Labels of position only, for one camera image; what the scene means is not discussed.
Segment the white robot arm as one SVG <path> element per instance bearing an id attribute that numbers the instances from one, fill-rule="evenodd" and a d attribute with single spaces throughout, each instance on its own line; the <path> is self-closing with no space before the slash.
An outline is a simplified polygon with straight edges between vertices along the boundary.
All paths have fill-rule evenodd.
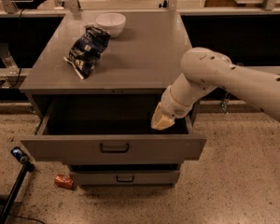
<path id="1" fill-rule="evenodd" d="M 184 118 L 193 105 L 221 88 L 280 122 L 280 75 L 236 65 L 224 54 L 205 48 L 189 49 L 181 74 L 161 96 L 151 127 L 164 130 Z"/>

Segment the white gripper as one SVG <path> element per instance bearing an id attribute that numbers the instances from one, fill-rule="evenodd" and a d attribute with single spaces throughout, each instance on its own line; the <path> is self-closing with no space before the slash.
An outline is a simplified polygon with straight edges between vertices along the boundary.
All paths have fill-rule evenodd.
<path id="1" fill-rule="evenodd" d="M 154 130 L 165 130 L 175 124 L 175 119 L 184 118 L 193 108 L 194 102 L 187 105 L 178 102 L 171 94 L 171 86 L 168 86 L 161 96 L 151 119 L 151 128 Z"/>

